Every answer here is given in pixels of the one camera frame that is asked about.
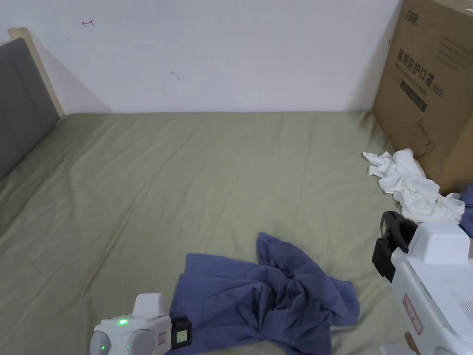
wooden bed frame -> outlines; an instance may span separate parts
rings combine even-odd
[[[33,38],[31,37],[30,31],[26,27],[14,27],[8,30],[8,34],[10,35],[11,40],[20,37],[25,40],[26,45],[28,46],[33,60],[35,61],[35,64],[39,70],[39,73],[41,74],[41,78],[43,79],[46,89],[48,90],[49,96],[53,101],[54,107],[56,108],[56,111],[59,114],[59,117],[64,116],[64,110],[62,109],[61,103],[59,102],[59,99],[56,93],[54,92],[53,84],[51,83],[51,80],[48,77],[43,62],[41,61],[41,57],[39,56],[38,50],[36,49],[36,46],[33,42]]]

mark on wall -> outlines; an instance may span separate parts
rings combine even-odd
[[[86,25],[88,25],[88,24],[92,24],[92,26],[94,25],[94,23],[92,22],[92,18],[90,19],[89,22],[84,22],[84,21],[82,21],[82,25],[83,25],[84,27],[87,27]]]
[[[179,75],[177,75],[176,73],[171,72],[171,75],[174,75],[176,78],[179,79],[179,81],[181,81],[181,77]]]

red label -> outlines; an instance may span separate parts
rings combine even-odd
[[[414,326],[417,334],[422,333],[422,329],[423,329],[422,323],[420,322],[419,316],[415,312],[415,309],[411,303],[411,300],[409,299],[407,295],[404,296],[403,305],[404,305],[404,308],[406,309],[407,314],[409,315],[409,318],[411,319],[412,325]]]
[[[166,332],[158,335],[158,345],[161,345],[166,342]]]

gray headboard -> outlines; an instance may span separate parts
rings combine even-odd
[[[0,179],[56,125],[59,115],[22,38],[0,46]]]

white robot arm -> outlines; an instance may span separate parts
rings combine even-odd
[[[138,295],[132,314],[104,319],[94,328],[90,355],[163,355],[190,345],[191,323],[171,321],[160,293]]]
[[[391,281],[421,355],[473,355],[473,264],[470,240],[457,225],[417,227],[385,212],[373,263]],[[381,346],[382,355],[414,355],[407,346]]]

